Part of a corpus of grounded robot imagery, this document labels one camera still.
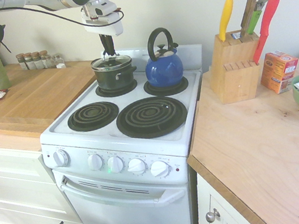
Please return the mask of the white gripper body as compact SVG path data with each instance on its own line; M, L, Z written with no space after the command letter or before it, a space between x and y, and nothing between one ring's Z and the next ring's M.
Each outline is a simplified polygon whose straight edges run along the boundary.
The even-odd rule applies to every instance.
M123 26L120 21L118 8L113 7L110 10L95 10L92 16L87 16L82 12L82 23L85 30L90 33L101 35L118 36L123 33Z

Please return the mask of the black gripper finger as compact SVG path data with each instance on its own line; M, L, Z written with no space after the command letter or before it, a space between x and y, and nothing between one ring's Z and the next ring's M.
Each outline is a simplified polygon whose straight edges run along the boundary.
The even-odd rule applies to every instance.
M101 35L101 34L99 34L99 37L100 37L100 40L101 40L101 43L102 43L102 45L103 45L103 47L104 47L104 53L105 54L109 54L110 53L110 51L109 51L109 46L108 46L108 42L106 41L106 37L105 37L105 35Z
M115 47L114 47L114 43L113 43L113 38L110 35L106 35L106 42L107 42L107 46L108 46L108 52L110 56L115 55L116 51L115 51Z

